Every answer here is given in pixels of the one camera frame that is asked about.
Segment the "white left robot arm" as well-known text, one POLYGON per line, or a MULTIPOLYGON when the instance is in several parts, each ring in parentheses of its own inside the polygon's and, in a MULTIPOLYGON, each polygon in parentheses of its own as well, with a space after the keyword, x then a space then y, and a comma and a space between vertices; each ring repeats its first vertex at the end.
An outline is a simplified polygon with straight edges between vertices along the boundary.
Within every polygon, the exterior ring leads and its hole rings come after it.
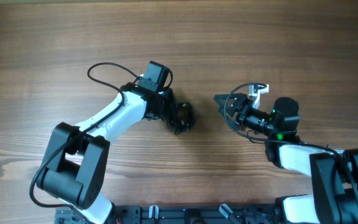
POLYGON ((151 61, 143 75, 115 87, 117 97, 100 112, 76 125, 58 124, 30 183, 31 201, 69 210, 86 223, 121 223, 115 204, 101 191, 109 148, 143 119, 166 121, 176 134, 191 127, 178 114, 172 81, 168 67, 151 61))

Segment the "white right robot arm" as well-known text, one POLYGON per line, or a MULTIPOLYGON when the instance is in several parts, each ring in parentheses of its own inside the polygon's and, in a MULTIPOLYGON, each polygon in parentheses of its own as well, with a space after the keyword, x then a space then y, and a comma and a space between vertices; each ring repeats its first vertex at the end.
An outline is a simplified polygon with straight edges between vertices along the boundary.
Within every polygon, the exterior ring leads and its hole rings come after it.
POLYGON ((358 223, 358 149, 334 150, 301 141, 298 102, 278 98, 271 113, 243 93, 215 95, 219 112, 234 130, 263 134, 267 159, 281 169, 311 177, 311 195, 277 199, 282 223, 358 223))

